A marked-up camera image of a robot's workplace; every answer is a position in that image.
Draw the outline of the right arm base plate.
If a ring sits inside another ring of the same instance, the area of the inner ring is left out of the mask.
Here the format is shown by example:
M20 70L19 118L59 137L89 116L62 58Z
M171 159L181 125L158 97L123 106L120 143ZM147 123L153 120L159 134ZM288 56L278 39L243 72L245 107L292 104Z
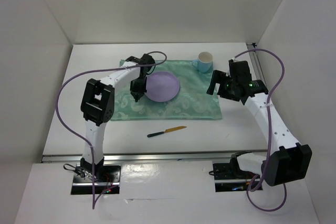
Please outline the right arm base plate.
M208 173L214 178L217 193L246 191L255 175L251 172L233 170L230 163L214 163Z

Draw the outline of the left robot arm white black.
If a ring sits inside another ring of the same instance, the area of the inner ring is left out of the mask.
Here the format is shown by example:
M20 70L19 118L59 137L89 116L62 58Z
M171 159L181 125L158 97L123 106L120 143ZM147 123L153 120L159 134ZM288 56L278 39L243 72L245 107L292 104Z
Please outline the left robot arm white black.
M131 56L121 70L87 82L80 109L86 121L86 139L90 143L85 145L80 167L85 169L85 176L91 181L96 182L103 177L104 132L114 114L115 94L128 86L135 102L138 102L146 93L147 75L154 63L148 54L141 58Z

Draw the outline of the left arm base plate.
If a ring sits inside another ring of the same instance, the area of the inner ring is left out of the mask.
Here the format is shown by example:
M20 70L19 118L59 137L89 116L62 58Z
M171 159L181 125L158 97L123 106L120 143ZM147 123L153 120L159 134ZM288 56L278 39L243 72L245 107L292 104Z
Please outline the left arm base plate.
M79 165L65 164L63 168L74 173L71 187L71 195L90 195L92 193L92 175ZM107 165L102 168L98 176L94 178L95 194L119 194L120 193L120 165Z

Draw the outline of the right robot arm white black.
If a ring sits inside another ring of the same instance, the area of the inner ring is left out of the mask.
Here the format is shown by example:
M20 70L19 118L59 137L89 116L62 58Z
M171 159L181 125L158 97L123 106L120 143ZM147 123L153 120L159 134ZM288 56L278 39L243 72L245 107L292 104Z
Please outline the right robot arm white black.
M213 94L218 85L218 96L241 102L253 115L266 141L267 154L260 156L252 152L232 155L229 172L235 178L246 172L257 174L269 186L277 186L305 178L312 150L302 145L288 130L274 107L269 91L261 80L243 76L242 82L227 73L213 71L207 94Z

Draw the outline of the light blue mug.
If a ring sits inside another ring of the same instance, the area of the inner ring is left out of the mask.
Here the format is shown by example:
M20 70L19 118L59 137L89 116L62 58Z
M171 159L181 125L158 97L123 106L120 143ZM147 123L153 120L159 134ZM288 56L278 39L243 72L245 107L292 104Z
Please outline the light blue mug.
M213 56L209 52L201 52L197 59L192 61L192 66L200 73L206 73L210 70L213 64Z

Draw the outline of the green patterned cloth placemat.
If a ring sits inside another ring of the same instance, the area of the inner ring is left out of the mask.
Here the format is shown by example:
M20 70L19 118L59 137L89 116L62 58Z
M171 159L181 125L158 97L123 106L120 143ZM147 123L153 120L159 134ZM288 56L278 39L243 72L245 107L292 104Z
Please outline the green patterned cloth placemat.
M123 87L115 95L113 121L134 120L220 120L218 97L206 93L212 72L200 73L190 60L168 60L154 72L165 71L177 77L180 89L176 97L155 102L143 96L138 102Z

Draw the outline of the purple plastic plate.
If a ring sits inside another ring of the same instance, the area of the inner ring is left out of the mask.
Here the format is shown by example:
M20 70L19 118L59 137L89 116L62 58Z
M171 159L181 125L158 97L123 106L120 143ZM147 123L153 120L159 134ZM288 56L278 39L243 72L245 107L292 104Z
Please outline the purple plastic plate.
M180 90L178 78L170 72L158 71L147 77L146 97L154 102L167 102Z

